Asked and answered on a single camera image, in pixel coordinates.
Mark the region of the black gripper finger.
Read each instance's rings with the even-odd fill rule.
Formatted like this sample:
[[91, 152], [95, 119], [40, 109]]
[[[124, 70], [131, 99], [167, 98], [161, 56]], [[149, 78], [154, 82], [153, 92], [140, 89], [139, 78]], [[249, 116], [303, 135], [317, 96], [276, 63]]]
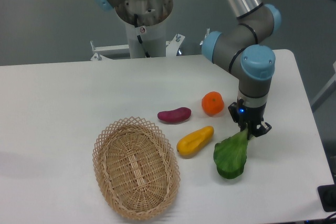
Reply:
[[260, 124], [251, 124], [248, 127], [248, 139], [251, 140], [253, 137], [260, 137], [267, 134], [272, 129], [272, 126], [264, 121]]
[[240, 131], [243, 131], [246, 128], [246, 123], [244, 121], [245, 110], [237, 107], [229, 107], [228, 110], [233, 121], [238, 124]]

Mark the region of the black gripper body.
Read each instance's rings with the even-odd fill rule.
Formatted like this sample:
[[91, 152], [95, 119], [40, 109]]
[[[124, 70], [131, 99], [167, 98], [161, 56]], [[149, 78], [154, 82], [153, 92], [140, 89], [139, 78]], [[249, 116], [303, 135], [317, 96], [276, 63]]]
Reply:
[[253, 124], [260, 124], [264, 121], [264, 111], [267, 103], [267, 95], [259, 98], [252, 98], [246, 95], [238, 95], [237, 101], [229, 107], [237, 107], [245, 110], [244, 121], [246, 129]]

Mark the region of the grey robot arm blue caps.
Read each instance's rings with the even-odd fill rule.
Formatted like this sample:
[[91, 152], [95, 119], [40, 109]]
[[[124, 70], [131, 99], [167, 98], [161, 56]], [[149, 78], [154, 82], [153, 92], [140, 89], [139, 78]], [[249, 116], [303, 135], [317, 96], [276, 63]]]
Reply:
[[[95, 0], [103, 10], [114, 9], [129, 30], [132, 58], [166, 56], [164, 22], [170, 16], [172, 0]], [[201, 51], [209, 61], [239, 81], [237, 100], [229, 112], [249, 137], [271, 130], [264, 111], [272, 76], [275, 54], [261, 42], [281, 25], [278, 9], [261, 0], [228, 0], [237, 18], [237, 27], [228, 35], [208, 33]]]

